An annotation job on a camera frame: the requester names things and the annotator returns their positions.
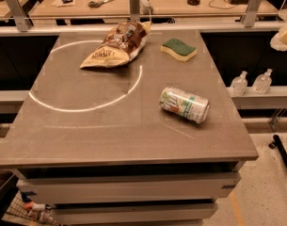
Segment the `green yellow sponge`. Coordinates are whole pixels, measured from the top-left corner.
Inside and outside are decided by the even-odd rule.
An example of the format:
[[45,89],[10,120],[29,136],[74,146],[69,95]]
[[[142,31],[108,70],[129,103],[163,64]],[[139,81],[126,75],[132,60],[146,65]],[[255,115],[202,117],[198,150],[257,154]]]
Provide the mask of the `green yellow sponge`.
[[186,44],[178,39],[170,39],[165,41],[160,51],[171,55],[173,58],[186,62],[197,54],[197,48]]

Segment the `right metal bracket post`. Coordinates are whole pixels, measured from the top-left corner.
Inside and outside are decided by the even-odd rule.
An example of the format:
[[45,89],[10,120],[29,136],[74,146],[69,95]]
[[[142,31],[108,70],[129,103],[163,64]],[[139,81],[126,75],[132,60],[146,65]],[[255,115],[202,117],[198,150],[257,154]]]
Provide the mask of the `right metal bracket post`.
[[247,4],[246,13],[242,17],[241,23],[244,27],[252,27],[257,18],[257,12],[262,0],[249,0]]

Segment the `clear sanitizer bottle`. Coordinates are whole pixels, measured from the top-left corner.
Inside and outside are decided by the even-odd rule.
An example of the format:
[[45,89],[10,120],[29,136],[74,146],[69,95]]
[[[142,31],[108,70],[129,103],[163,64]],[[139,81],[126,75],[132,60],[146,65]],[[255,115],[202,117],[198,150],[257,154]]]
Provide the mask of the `clear sanitizer bottle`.
[[247,88],[246,80],[247,72],[242,71],[241,74],[231,81],[229,92],[232,96],[242,96]]
[[271,73],[273,72],[272,69],[267,69],[265,73],[260,74],[254,81],[252,85],[252,89],[256,93],[264,94],[268,91],[271,83]]

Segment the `grey drawer cabinet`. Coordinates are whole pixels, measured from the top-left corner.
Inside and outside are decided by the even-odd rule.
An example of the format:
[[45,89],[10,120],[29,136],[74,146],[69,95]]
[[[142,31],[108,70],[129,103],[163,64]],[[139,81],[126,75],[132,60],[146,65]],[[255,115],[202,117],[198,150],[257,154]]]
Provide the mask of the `grey drawer cabinet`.
[[102,177],[21,179],[18,188],[53,207],[66,225],[179,225],[201,223],[241,179],[237,171],[152,173]]

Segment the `left clear sanitizer bottle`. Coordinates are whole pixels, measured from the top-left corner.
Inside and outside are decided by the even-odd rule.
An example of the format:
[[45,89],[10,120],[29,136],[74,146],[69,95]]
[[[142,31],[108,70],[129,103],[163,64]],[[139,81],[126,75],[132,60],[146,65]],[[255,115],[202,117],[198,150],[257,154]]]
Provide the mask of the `left clear sanitizer bottle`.
[[247,72],[242,71],[241,74],[231,81],[229,92],[232,96],[242,96],[247,88],[246,80]]

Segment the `grey handled scissors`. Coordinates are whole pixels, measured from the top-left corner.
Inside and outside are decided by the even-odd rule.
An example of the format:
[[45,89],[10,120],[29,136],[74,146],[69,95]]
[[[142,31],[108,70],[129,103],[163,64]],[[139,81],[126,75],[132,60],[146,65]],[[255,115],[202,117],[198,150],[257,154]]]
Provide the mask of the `grey handled scissors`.
[[107,3],[110,3],[110,2],[113,2],[113,1],[115,1],[115,0],[90,1],[90,2],[88,2],[88,6],[90,8],[99,8],[100,6],[107,4]]

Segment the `brown chip bag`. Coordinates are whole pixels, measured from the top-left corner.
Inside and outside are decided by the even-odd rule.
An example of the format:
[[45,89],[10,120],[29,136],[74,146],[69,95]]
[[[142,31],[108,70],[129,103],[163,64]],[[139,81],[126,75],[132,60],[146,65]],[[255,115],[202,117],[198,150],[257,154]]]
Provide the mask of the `brown chip bag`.
[[102,44],[82,62],[80,68],[115,68],[131,62],[145,46],[150,32],[150,22],[124,22],[115,25]]

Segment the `black floor bar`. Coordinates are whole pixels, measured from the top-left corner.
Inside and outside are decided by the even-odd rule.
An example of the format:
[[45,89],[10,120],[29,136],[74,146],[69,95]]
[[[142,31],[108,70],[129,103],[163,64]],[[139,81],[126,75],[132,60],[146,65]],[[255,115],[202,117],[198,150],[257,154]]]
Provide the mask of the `black floor bar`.
[[282,144],[282,141],[280,140],[280,137],[278,135],[273,135],[273,141],[269,144],[269,147],[271,149],[277,148],[279,150],[280,156],[282,158],[282,161],[284,163],[285,168],[287,169],[287,152]]

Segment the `right clear sanitizer bottle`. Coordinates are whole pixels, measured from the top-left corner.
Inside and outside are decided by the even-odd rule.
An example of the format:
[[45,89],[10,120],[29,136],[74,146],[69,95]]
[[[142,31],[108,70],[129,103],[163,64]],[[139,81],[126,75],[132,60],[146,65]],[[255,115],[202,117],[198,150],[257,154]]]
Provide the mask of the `right clear sanitizer bottle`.
[[271,73],[273,72],[272,69],[267,69],[265,73],[260,74],[254,81],[252,85],[252,89],[256,93],[264,94],[268,91],[271,83]]

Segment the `left metal bracket post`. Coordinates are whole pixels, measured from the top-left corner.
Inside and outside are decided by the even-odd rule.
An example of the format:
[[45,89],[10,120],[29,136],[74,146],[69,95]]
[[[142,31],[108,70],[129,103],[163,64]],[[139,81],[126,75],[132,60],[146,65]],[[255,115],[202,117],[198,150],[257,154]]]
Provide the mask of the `left metal bracket post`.
[[31,28],[32,24],[26,17],[24,10],[19,3],[19,0],[5,0],[5,1],[7,2],[8,7],[12,13],[17,29],[20,32],[27,32]]

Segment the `middle metal bracket post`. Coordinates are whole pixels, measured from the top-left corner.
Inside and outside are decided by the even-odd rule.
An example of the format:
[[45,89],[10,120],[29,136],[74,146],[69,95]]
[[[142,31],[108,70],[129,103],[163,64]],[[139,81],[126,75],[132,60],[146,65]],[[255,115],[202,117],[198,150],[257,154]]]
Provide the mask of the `middle metal bracket post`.
[[130,20],[132,22],[140,21],[140,2],[139,0],[129,0]]

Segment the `metal bracket post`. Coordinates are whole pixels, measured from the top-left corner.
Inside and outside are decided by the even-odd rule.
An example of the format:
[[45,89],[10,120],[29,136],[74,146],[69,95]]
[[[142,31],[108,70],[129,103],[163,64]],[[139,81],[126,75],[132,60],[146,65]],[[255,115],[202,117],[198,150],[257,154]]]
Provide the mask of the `metal bracket post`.
[[140,21],[140,2],[139,0],[129,0],[130,20],[132,22]]
[[7,2],[8,7],[12,13],[17,29],[20,32],[27,32],[31,28],[32,24],[26,17],[24,10],[19,3],[19,0],[5,0],[5,1]]
[[257,18],[257,12],[262,0],[249,0],[247,4],[246,13],[242,17],[241,23],[244,27],[252,27]]

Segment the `white plastic bag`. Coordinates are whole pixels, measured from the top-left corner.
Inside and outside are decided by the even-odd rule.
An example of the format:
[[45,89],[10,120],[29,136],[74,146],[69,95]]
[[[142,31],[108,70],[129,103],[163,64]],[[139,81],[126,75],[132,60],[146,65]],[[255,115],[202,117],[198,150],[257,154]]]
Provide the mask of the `white plastic bag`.
[[287,21],[271,39],[270,45],[277,51],[287,51]]

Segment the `white green 7up can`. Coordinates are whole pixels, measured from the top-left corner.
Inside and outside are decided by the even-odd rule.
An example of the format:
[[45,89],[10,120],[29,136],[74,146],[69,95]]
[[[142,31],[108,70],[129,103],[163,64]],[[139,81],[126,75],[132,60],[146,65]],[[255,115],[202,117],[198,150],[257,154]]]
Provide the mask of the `white green 7up can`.
[[208,115],[208,99],[177,88],[164,88],[160,95],[160,106],[197,124],[203,123]]

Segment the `white power strip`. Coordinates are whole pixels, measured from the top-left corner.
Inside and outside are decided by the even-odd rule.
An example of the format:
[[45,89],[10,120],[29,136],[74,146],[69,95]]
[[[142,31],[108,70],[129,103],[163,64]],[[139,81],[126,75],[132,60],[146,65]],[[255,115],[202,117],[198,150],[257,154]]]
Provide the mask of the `white power strip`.
[[141,11],[145,15],[149,15],[153,13],[153,7],[151,5],[150,0],[139,0]]

